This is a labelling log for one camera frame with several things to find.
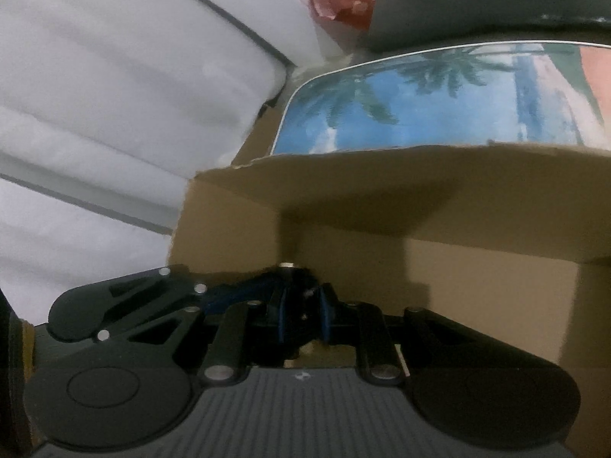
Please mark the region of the black cylinder tube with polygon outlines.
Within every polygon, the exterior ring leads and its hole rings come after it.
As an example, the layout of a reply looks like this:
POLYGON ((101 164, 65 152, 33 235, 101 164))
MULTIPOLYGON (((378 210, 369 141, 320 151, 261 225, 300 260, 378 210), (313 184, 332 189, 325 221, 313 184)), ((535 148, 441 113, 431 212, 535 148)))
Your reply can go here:
POLYGON ((280 368, 318 334, 321 283, 306 268, 268 269, 251 279, 254 307, 249 334, 254 364, 280 368))

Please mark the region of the brown cardboard box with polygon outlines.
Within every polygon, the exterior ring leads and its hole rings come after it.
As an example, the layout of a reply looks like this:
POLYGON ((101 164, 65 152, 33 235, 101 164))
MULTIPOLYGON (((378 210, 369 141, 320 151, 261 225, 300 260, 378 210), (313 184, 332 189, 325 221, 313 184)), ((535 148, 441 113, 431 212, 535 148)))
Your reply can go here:
POLYGON ((192 178, 169 255, 214 280, 280 263, 344 300, 424 307, 576 379, 567 443, 610 453, 610 155, 492 143, 273 155, 267 110, 192 178))

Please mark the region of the white curtain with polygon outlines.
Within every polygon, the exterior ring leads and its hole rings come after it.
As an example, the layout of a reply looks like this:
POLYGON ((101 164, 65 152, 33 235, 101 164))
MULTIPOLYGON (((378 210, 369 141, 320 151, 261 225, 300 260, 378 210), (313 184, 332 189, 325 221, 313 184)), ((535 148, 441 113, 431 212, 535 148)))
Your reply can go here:
POLYGON ((1 0, 1 289, 166 260, 189 179, 225 166, 288 71, 338 55, 301 0, 1 0))

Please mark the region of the wooden chair black seat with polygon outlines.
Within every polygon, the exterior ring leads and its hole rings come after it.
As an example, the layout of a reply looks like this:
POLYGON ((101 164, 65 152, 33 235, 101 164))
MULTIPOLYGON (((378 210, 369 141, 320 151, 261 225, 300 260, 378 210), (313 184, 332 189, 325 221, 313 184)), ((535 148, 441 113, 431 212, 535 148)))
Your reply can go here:
POLYGON ((377 0, 374 53, 502 39, 610 42, 610 0, 377 0))

